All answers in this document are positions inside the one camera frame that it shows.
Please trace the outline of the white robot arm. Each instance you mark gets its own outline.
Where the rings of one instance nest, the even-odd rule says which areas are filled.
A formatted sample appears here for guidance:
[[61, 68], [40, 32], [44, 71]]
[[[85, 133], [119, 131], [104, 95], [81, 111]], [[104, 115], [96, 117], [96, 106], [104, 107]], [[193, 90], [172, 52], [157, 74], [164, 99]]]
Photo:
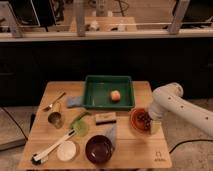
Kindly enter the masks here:
[[213, 138], [213, 112], [196, 106], [183, 99], [183, 88], [178, 83], [170, 83], [152, 92], [153, 101], [148, 108], [152, 120], [160, 121], [170, 111], [188, 121]]

